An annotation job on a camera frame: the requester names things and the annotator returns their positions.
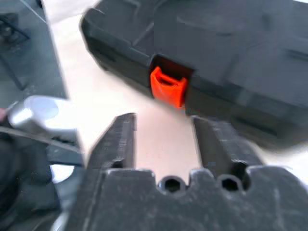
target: table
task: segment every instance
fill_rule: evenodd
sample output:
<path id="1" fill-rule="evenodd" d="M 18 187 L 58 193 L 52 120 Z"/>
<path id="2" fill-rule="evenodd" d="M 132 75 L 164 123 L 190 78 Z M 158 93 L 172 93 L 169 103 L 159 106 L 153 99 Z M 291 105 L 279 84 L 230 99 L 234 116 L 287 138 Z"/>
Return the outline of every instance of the table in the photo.
<path id="1" fill-rule="evenodd" d="M 177 175 L 188 182 L 189 171 L 201 166 L 190 119 L 102 70 L 86 50 L 79 22 L 84 11 L 96 2 L 43 0 L 66 91 L 78 110 L 78 137 L 85 160 L 115 116 L 135 112 L 136 168 L 153 170 L 156 181 Z M 288 166 L 308 184 L 308 144 L 281 153 L 249 144 L 266 164 Z"/>

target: tool case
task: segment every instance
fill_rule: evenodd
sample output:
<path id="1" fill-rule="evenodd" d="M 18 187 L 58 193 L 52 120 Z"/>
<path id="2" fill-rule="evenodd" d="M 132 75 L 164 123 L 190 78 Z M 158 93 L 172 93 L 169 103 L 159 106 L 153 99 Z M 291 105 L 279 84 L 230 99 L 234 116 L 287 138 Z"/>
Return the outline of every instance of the tool case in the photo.
<path id="1" fill-rule="evenodd" d="M 81 21 L 95 60 L 188 115 L 263 145 L 308 136 L 308 5 L 292 0 L 103 0 Z"/>

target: chair leg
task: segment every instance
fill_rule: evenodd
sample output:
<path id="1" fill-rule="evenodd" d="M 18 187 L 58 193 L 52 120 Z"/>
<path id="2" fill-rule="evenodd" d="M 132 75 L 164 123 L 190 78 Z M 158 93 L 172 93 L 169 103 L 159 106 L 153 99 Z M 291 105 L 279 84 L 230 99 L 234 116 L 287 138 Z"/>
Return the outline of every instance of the chair leg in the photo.
<path id="1" fill-rule="evenodd" d="M 27 35 L 22 29 L 11 23 L 9 20 L 7 20 L 4 16 L 0 15 L 0 21 L 3 21 L 5 24 L 7 24 L 9 27 L 11 27 L 13 30 L 18 31 L 20 34 L 25 36 L 27 39 L 30 39 L 29 35 Z"/>
<path id="2" fill-rule="evenodd" d="M 19 90 L 23 90 L 24 86 L 22 85 L 22 83 L 19 81 L 19 79 L 16 77 L 14 71 L 10 68 L 9 64 L 5 61 L 5 59 L 0 55 L 0 62 L 2 62 L 4 68 L 7 70 L 10 78 L 13 80 L 13 82 L 15 83 L 15 85 L 17 86 L 17 88 Z"/>

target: orange latch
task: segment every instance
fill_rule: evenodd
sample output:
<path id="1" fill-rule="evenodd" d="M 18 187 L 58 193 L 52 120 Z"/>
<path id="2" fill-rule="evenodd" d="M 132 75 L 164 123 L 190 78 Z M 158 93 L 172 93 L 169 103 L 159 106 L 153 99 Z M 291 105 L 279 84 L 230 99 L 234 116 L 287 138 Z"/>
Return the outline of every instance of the orange latch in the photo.
<path id="1" fill-rule="evenodd" d="M 151 87 L 155 98 L 168 104 L 181 108 L 184 104 L 184 94 L 188 81 L 185 78 L 176 80 L 162 73 L 160 67 L 156 67 L 151 73 Z"/>

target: floor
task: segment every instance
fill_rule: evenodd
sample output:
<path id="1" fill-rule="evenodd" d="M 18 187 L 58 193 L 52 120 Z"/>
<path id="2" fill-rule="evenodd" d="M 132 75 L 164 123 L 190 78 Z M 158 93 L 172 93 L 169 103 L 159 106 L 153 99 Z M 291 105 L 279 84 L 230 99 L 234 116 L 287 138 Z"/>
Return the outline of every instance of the floor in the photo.
<path id="1" fill-rule="evenodd" d="M 36 0 L 24 2 L 45 19 L 44 11 L 36 4 Z M 20 0 L 0 0 L 0 5 L 0 13 L 18 13 L 19 27 L 31 38 L 27 40 L 20 36 L 14 44 L 0 43 L 1 56 L 26 86 L 20 91 L 0 64 L 0 107 L 7 107 L 29 95 L 66 98 L 47 24 Z"/>

